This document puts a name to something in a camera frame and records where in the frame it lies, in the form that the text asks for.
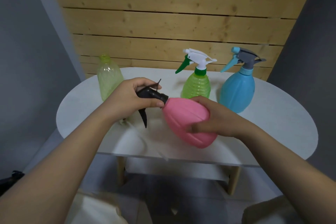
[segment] forearm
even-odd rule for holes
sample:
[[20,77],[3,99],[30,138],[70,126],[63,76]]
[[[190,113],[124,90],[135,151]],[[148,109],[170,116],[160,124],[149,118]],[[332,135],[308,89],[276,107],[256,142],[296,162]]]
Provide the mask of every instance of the forearm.
[[307,222],[336,222],[333,180],[261,129],[240,140]]
[[99,109],[0,199],[2,223],[63,223],[113,122]]

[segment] table leg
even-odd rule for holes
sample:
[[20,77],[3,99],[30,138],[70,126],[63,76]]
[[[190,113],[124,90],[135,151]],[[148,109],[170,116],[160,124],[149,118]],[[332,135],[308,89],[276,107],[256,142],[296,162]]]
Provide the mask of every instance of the table leg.
[[119,187],[125,183],[125,163],[125,157],[117,156],[117,184]]
[[231,167],[231,172],[229,176],[229,184],[227,186],[227,193],[229,195],[233,195],[236,190],[236,186],[238,183],[241,167]]

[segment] pink bottle body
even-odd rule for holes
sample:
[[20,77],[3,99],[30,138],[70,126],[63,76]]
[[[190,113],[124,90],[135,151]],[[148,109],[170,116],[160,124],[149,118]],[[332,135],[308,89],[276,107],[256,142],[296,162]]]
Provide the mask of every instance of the pink bottle body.
[[208,120],[210,113],[200,103],[186,98],[169,98],[162,109],[170,129],[183,141],[197,148],[208,147],[216,139],[215,133],[187,133],[190,124]]

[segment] person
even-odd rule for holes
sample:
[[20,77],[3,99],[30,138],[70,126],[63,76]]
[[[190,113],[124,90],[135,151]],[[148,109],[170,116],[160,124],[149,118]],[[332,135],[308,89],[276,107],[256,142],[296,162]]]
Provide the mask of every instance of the person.
[[[80,183],[112,124],[158,99],[136,91],[155,82],[125,80],[64,141],[0,197],[0,223],[63,223]],[[192,98],[210,111],[208,121],[191,124],[190,133],[214,132],[241,140],[267,175],[307,223],[336,223],[336,185],[261,128],[204,97]]]

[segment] white table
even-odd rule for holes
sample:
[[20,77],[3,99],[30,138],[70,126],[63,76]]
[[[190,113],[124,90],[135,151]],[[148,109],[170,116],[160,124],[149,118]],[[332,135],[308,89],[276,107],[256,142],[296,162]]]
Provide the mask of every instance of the white table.
[[[121,71],[125,79],[146,77],[156,82],[162,79],[161,92],[169,97],[180,97],[184,82],[193,73],[183,70],[175,74],[171,69],[136,67],[122,68]],[[211,82],[210,99],[217,101],[222,84],[231,74],[207,72]],[[62,137],[68,136],[101,103],[97,76],[85,80],[71,90],[57,111],[56,123]],[[227,174],[222,171],[223,165],[258,166],[247,147],[235,138],[218,136],[209,147],[197,149],[170,131],[159,108],[148,108],[146,113],[147,129],[140,114],[136,112],[130,117],[130,121],[138,131],[127,125],[114,124],[99,147],[98,153],[119,156],[120,174],[125,164],[123,157],[128,157],[126,170],[130,173],[163,172],[213,180],[227,180]],[[308,112],[290,95],[267,82],[255,78],[254,98],[240,115],[304,159],[310,157],[317,147],[317,128]],[[139,133],[147,138],[150,145],[141,141]],[[155,149],[165,155],[169,162],[162,160]],[[233,187],[239,171],[239,168],[233,168],[229,181]]]

